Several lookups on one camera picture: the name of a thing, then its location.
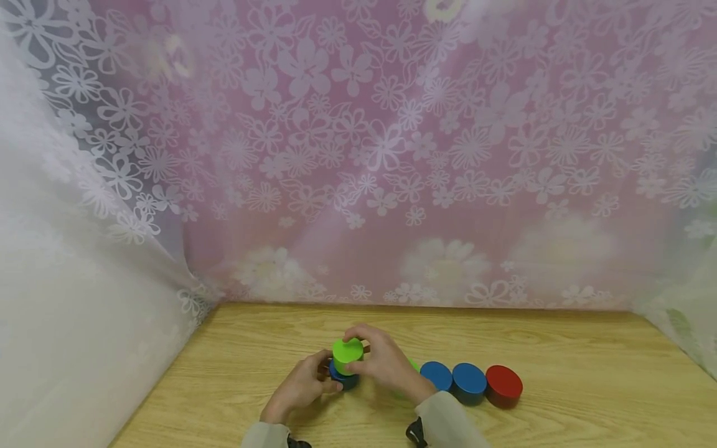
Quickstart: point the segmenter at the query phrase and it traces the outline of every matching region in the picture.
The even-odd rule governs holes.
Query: stacked blocks
[[[343,385],[342,390],[344,392],[350,391],[351,389],[353,389],[359,385],[359,376],[358,375],[348,375],[348,376],[341,375],[339,372],[337,372],[336,365],[333,363],[333,359],[328,364],[328,372],[329,372],[329,375],[331,375],[331,379],[333,379],[334,381],[338,381],[339,383],[341,383]]]
[[[495,407],[512,409],[523,393],[523,382],[517,373],[505,366],[491,366],[485,374],[470,363],[460,363],[453,372],[438,361],[421,367],[438,391],[449,391],[462,404],[476,406],[483,397]]]
[[[359,384],[359,376],[347,371],[346,364],[364,359],[364,345],[356,338],[346,343],[339,339],[333,343],[332,356],[328,365],[331,379],[343,384],[344,391],[355,388]]]

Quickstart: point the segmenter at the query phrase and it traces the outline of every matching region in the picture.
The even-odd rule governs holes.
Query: red block
[[[523,382],[518,374],[505,366],[491,366],[485,372],[488,389],[485,397],[495,407],[511,409],[516,407],[523,393]]]

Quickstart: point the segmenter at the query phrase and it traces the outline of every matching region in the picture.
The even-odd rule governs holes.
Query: right hand
[[[343,341],[348,342],[352,338],[367,340],[371,352],[365,361],[347,364],[349,372],[372,377],[382,386],[404,394],[416,406],[436,393],[433,383],[416,372],[401,348],[385,331],[360,323],[346,330]]]

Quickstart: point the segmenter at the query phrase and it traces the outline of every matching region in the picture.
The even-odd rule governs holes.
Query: blue cylinder
[[[453,376],[450,369],[438,361],[428,361],[421,367],[421,375],[431,380],[438,391],[450,391]]]
[[[453,387],[451,394],[466,406],[475,406],[483,401],[488,380],[478,367],[469,363],[460,363],[453,368]]]
[[[359,385],[359,376],[358,375],[350,375],[350,376],[341,375],[336,370],[336,366],[333,364],[333,359],[328,364],[328,372],[331,375],[331,379],[343,384],[344,392],[350,391],[351,389],[353,389]]]

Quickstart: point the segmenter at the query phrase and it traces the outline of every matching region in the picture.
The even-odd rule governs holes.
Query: wood grain
[[[190,340],[113,448],[236,448],[294,363],[365,321],[419,364],[495,363],[518,407],[468,409],[494,447],[714,447],[717,383],[631,314],[231,304]],[[295,415],[315,448],[409,447],[411,406],[362,381]]]

